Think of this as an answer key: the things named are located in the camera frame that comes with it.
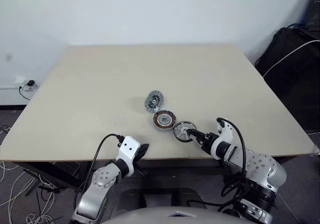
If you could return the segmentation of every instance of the wall socket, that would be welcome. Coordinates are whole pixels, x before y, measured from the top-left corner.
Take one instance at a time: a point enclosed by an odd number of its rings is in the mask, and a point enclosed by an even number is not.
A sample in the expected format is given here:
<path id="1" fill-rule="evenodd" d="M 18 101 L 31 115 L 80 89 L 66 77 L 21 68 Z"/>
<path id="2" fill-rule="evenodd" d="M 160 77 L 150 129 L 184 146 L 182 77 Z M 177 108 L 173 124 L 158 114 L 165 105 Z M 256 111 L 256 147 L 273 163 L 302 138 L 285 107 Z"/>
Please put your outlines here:
<path id="1" fill-rule="evenodd" d="M 26 79 L 24 79 L 24 80 L 16 80 L 15 82 L 14 82 L 14 86 L 18 89 L 20 86 L 21 87 L 23 87 L 24 86 L 24 88 L 23 88 L 23 91 L 28 91 L 28 90 L 31 90 L 31 89 L 33 89 L 34 87 L 39 87 L 39 84 L 38 84 L 38 82 L 36 81 L 36 80 L 34 80 L 34 85 L 33 86 L 28 86 L 28 85 L 26 85 L 28 82 L 29 82 L 30 80 L 26 80 Z"/>

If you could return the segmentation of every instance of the circular component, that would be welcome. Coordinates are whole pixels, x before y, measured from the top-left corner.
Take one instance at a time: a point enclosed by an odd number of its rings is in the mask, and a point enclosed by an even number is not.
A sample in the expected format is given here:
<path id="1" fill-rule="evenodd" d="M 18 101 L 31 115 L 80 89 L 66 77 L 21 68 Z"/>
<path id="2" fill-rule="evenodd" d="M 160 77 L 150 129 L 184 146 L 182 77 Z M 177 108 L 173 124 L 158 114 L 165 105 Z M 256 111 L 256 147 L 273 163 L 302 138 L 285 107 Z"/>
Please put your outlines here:
<path id="1" fill-rule="evenodd" d="M 192 141 L 192 139 L 188 136 L 187 134 L 187 130 L 190 129 L 197 129 L 196 126 L 194 124 L 192 124 L 189 121 L 181 121 L 179 123 L 177 123 L 173 129 L 173 133 L 175 135 L 175 137 L 177 138 L 178 141 L 181 142 L 190 142 Z"/>
<path id="2" fill-rule="evenodd" d="M 108 180 L 108 174 L 109 174 L 108 172 L 106 172 L 106 173 L 101 172 L 101 169 L 96 171 L 93 175 L 93 178 L 92 178 L 95 186 L 98 188 L 106 188 L 106 187 L 110 186 L 110 183 L 112 181 Z"/>
<path id="3" fill-rule="evenodd" d="M 164 95 L 158 90 L 151 91 L 144 102 L 145 109 L 150 113 L 158 112 L 160 106 L 164 103 L 163 96 Z"/>
<path id="4" fill-rule="evenodd" d="M 154 114 L 153 122 L 159 130 L 171 130 L 174 127 L 176 117 L 175 115 L 168 110 L 161 110 L 158 113 Z"/>

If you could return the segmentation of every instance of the wall baseboard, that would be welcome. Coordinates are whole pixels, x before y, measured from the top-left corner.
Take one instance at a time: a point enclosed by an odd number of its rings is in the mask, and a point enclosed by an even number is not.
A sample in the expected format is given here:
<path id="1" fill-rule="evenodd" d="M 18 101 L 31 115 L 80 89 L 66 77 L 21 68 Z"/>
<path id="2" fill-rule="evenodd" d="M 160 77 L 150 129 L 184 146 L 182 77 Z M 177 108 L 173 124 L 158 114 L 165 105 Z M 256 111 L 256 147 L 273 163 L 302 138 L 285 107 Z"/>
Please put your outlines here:
<path id="1" fill-rule="evenodd" d="M 23 110 L 27 105 L 0 105 L 0 110 Z"/>

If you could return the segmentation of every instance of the power adapter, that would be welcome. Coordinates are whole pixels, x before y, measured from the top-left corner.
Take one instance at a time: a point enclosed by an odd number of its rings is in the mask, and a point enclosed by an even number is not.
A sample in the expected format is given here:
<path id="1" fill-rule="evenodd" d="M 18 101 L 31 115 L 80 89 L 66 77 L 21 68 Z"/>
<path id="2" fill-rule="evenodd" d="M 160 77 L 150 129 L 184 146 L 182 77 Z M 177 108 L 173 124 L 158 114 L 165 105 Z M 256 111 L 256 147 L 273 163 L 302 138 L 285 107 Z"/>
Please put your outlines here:
<path id="1" fill-rule="evenodd" d="M 33 85 L 34 85 L 34 83 L 35 83 L 35 81 L 34 81 L 34 80 L 29 80 L 29 81 L 28 81 L 28 83 L 27 83 L 26 85 L 28 85 L 28 86 L 33 86 Z"/>

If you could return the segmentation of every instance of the beige tabletop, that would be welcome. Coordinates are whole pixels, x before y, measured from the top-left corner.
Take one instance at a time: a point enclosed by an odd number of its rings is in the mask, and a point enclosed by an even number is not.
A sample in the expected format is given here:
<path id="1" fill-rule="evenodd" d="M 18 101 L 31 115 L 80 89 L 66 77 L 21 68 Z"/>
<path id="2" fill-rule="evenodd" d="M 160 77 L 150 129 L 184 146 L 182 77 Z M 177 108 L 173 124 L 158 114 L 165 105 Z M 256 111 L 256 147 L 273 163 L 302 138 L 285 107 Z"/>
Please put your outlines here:
<path id="1" fill-rule="evenodd" d="M 164 95 L 177 121 L 216 133 L 240 129 L 247 148 L 273 156 L 318 152 L 249 60 L 231 45 L 70 47 L 0 146 L 1 160 L 91 160 L 109 133 L 149 143 L 147 159 L 210 158 L 195 142 L 153 126 L 144 101 Z M 239 143 L 234 133 L 234 143 Z M 98 159 L 114 159 L 108 139 Z"/>

